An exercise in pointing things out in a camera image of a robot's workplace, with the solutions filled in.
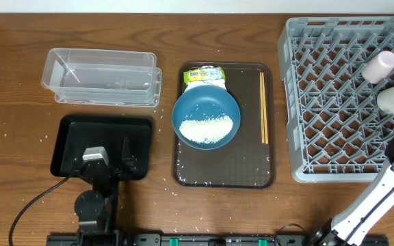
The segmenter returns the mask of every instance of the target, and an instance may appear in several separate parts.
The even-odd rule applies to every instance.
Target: pink cup
[[[370,83],[377,84],[385,79],[394,69],[394,54],[390,51],[381,51],[369,62],[361,75]]]

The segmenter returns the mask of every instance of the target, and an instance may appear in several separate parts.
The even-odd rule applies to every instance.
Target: green clip
[[[178,238],[170,238],[170,246],[179,246]]]
[[[258,240],[258,246],[267,246],[267,240],[265,239],[259,239]]]

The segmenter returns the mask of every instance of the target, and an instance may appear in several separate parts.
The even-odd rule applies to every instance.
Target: white rice
[[[232,130],[232,119],[225,115],[207,120],[186,120],[179,130],[188,140],[197,144],[214,144]]]

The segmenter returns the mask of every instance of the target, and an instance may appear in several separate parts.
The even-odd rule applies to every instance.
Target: cord
[[[304,228],[302,228],[302,226],[300,226],[300,225],[298,225],[298,224],[296,224],[296,223],[288,223],[287,225],[284,225],[281,229],[279,229],[279,231],[277,231],[277,232],[275,233],[275,235],[274,235],[274,246],[276,246],[277,243],[278,243],[278,246],[282,246],[282,245],[280,244],[280,241],[278,241],[278,239],[277,239],[278,234],[279,234],[280,232],[282,232],[284,229],[287,229],[288,227],[291,227],[291,226],[298,227],[298,228],[302,229],[303,232],[305,232],[305,230],[304,230]]]
[[[360,222],[356,225],[356,227],[354,229],[352,229],[349,236],[347,236],[346,240],[344,241],[344,243],[342,245],[347,244],[347,242],[352,238],[352,236],[361,227],[361,225],[364,224],[364,222],[366,222],[366,220],[373,214],[373,212],[375,212],[375,210],[377,210],[381,206],[381,204],[385,200],[387,200],[391,194],[393,194],[393,192],[394,192],[394,187],[366,214],[365,217],[361,218]]]
[[[13,232],[14,232],[14,228],[16,227],[16,224],[18,223],[19,219],[21,218],[21,216],[25,213],[25,211],[31,206],[33,205],[34,202],[36,202],[37,200],[39,200],[40,198],[42,198],[44,195],[52,192],[53,190],[55,190],[56,188],[58,188],[60,185],[62,185],[63,183],[65,183],[66,181],[68,181],[69,178],[75,177],[77,174],[71,174],[69,176],[67,176],[66,178],[64,178],[62,181],[58,182],[56,185],[54,185],[53,187],[51,187],[50,189],[47,189],[46,191],[42,192],[40,195],[38,195],[37,197],[35,197],[32,201],[30,201],[27,205],[25,205],[25,207],[19,212],[18,216],[16,216],[16,218],[13,221],[12,227],[10,228],[10,232],[8,233],[8,244],[9,246],[14,246],[13,245]]]

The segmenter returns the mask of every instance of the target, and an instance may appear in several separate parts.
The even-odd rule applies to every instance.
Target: blue bowl
[[[184,137],[179,128],[186,120],[205,120],[227,115],[233,121],[232,130],[216,143],[196,143]],[[176,101],[172,110],[172,127],[179,139],[199,150],[212,150],[227,144],[238,131],[241,114],[237,101],[220,87],[203,85],[195,87]]]

